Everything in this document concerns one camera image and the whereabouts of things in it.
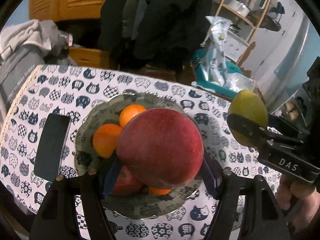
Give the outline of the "person's right hand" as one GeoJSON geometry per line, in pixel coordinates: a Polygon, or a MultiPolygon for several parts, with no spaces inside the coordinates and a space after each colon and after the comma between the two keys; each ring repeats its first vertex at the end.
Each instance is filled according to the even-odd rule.
{"type": "Polygon", "coordinates": [[[295,235],[302,233],[319,221],[319,192],[315,185],[309,185],[283,174],[280,178],[276,199],[284,211],[291,209],[295,203],[300,205],[289,219],[295,235]]]}

